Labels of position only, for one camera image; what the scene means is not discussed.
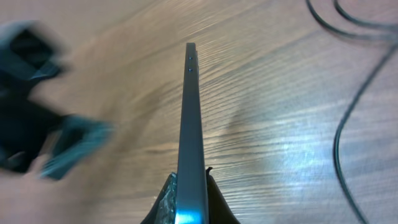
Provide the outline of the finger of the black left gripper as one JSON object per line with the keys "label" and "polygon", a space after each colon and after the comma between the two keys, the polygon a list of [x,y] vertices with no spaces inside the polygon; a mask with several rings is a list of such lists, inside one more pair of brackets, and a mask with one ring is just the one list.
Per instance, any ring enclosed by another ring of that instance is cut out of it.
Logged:
{"label": "finger of the black left gripper", "polygon": [[60,136],[40,177],[62,179],[78,162],[102,147],[111,135],[112,127],[104,121],[77,115],[64,117]]}

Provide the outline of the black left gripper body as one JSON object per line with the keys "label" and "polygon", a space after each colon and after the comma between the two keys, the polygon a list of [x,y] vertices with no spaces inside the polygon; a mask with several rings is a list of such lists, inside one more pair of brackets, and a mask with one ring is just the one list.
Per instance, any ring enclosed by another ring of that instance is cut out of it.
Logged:
{"label": "black left gripper body", "polygon": [[29,170],[62,116],[29,100],[40,82],[60,76],[60,49],[39,21],[1,25],[1,168]]}

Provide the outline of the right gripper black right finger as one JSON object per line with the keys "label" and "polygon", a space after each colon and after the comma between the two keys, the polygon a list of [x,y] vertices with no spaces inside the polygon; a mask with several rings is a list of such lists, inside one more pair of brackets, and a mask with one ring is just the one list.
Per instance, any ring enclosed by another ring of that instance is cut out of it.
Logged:
{"label": "right gripper black right finger", "polygon": [[218,188],[214,178],[210,175],[212,167],[206,170],[206,183],[208,192],[208,213],[210,224],[240,224],[234,216]]}

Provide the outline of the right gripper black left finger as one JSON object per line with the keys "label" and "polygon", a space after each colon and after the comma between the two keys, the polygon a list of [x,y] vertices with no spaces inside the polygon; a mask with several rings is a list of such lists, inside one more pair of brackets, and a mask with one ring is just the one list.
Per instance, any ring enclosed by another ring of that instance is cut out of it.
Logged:
{"label": "right gripper black left finger", "polygon": [[172,172],[165,181],[156,201],[141,224],[174,224],[176,216],[177,174]]}

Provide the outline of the blue Galaxy smartphone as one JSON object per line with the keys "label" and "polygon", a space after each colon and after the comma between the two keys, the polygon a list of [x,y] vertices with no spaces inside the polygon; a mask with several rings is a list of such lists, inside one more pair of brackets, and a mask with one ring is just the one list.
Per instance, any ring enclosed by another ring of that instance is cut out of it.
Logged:
{"label": "blue Galaxy smartphone", "polygon": [[194,43],[186,45],[175,202],[175,223],[209,222],[198,56]]}

